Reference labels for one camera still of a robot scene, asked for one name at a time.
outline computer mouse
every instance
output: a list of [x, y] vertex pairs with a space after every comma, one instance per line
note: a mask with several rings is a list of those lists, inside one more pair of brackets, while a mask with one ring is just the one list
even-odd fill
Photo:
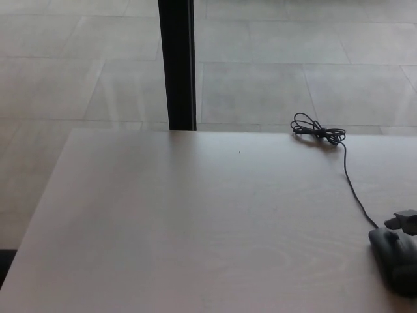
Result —
[[417, 296], [417, 246], [410, 235], [377, 228], [369, 232], [372, 250], [387, 285], [405, 297]]

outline floor tile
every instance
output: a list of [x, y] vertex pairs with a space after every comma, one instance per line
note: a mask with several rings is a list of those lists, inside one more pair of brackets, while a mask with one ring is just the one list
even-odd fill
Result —
[[73, 128], [140, 127], [141, 123], [22, 121], [0, 158], [0, 213], [32, 215]]
[[6, 151], [6, 148], [16, 133], [19, 125], [19, 121], [0, 119], [0, 158]]
[[33, 213], [61, 150], [14, 145], [12, 140], [0, 160], [0, 212]]
[[0, 249], [17, 249], [31, 221], [30, 215], [0, 214]]
[[415, 90], [417, 90], [417, 67], [401, 67], [404, 74], [411, 82]]
[[288, 0], [290, 20], [316, 22], [366, 22], [366, 12], [355, 0]]
[[152, 131], [167, 131], [169, 130], [168, 123], [161, 122], [143, 122], [141, 130], [152, 130]]
[[122, 16], [129, 0], [51, 0], [46, 14]]
[[40, 14], [50, 0], [0, 0], [0, 14]]
[[289, 123], [296, 112], [314, 116], [301, 66], [205, 64], [204, 123]]
[[167, 121], [165, 76], [159, 61], [109, 61], [85, 119], [100, 121]]
[[157, 18], [83, 17], [63, 57], [155, 60], [159, 38]]
[[198, 123], [197, 130], [203, 132], [260, 132], [258, 124]]
[[286, 20], [284, 0], [207, 0], [207, 17], [226, 20]]
[[157, 0], [130, 0], [124, 13], [126, 16], [140, 16], [143, 18], [155, 18], [159, 16]]
[[0, 63], [0, 116], [81, 119], [101, 61], [8, 58]]
[[251, 62], [248, 23], [196, 21], [195, 58], [202, 62]]
[[253, 60], [260, 63], [349, 63], [332, 26], [251, 22]]
[[417, 94], [400, 67], [305, 65], [322, 124], [417, 125]]
[[415, 0], [366, 0], [363, 6], [373, 22], [417, 23]]
[[[155, 18], [159, 16], [158, 0], [130, 0], [125, 15]], [[194, 18], [200, 19], [205, 16], [206, 0], [194, 0]]]
[[141, 123], [103, 121], [26, 120], [13, 137], [15, 147], [49, 147], [62, 149], [72, 129], [136, 129]]
[[77, 16], [0, 16], [0, 55], [57, 57], [78, 21]]
[[381, 126], [384, 135], [390, 136], [417, 136], [417, 127], [388, 127]]
[[413, 24], [338, 23], [335, 27], [354, 64], [417, 64], [417, 28]]

